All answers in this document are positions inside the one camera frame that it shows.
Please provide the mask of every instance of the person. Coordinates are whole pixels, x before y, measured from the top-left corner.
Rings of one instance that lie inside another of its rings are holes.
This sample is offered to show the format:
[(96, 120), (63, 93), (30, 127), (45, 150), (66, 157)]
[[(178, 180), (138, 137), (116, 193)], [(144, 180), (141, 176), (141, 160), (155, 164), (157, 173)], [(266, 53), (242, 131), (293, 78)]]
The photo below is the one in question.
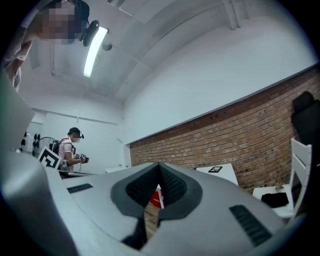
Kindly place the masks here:
[(49, 2), (40, 11), (33, 9), (17, 29), (1, 61), (16, 91), (21, 81), (21, 65), (32, 40), (39, 38), (70, 44), (87, 28), (90, 8), (83, 0), (43, 0)]
[(74, 158), (73, 156), (73, 143), (78, 142), (80, 142), (80, 130), (77, 127), (71, 128), (67, 136), (59, 142), (59, 156), (62, 160), (68, 160), (70, 172), (74, 171), (74, 165), (86, 163), (85, 159)]

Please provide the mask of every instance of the white table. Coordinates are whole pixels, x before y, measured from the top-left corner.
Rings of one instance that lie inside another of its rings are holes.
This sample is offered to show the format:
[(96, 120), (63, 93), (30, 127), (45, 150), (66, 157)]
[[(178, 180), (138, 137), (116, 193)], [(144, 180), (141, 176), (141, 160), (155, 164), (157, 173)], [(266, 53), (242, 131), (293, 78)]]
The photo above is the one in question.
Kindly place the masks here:
[(111, 168), (106, 168), (104, 169), (104, 171), (108, 174), (108, 173), (113, 173), (113, 172), (117, 172), (117, 171), (121, 171), (126, 169), (125, 166), (119, 166), (119, 167), (111, 167)]
[(97, 175), (97, 174), (93, 174), (93, 173), (84, 173), (84, 172), (64, 172), (61, 171), (61, 173), (64, 173), (66, 176), (69, 177), (83, 177), (83, 176), (89, 176), (89, 175)]
[(202, 173), (206, 173), (206, 174), (210, 174), (210, 175), (214, 175), (214, 176), (226, 179), (238, 186), (236, 174), (234, 169), (232, 168), (231, 163), (220, 164), (215, 166), (221, 166), (222, 169), (219, 172), (209, 172), (213, 167), (213, 166), (209, 166), (209, 167), (197, 167), (196, 170)]

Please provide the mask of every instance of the brick wall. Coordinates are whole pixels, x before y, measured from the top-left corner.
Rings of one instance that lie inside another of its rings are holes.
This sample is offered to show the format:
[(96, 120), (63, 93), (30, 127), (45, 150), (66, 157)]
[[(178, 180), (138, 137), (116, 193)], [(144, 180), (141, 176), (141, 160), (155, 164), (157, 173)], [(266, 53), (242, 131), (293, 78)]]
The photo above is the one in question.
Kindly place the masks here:
[(320, 70), (312, 68), (272, 88), (130, 145), (131, 164), (188, 167), (231, 163), (239, 186), (289, 182), (292, 100), (304, 91), (320, 99)]

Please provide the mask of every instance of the black cable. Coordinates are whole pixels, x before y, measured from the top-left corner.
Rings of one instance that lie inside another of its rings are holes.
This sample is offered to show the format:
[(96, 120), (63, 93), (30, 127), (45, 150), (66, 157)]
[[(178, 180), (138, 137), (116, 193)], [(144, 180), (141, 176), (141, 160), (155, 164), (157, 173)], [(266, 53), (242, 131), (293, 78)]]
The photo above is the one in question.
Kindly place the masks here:
[(81, 172), (81, 167), (82, 167), (82, 163), (81, 163), (81, 158), (80, 158), (80, 168), (78, 171), (76, 171), (76, 173), (80, 173)]

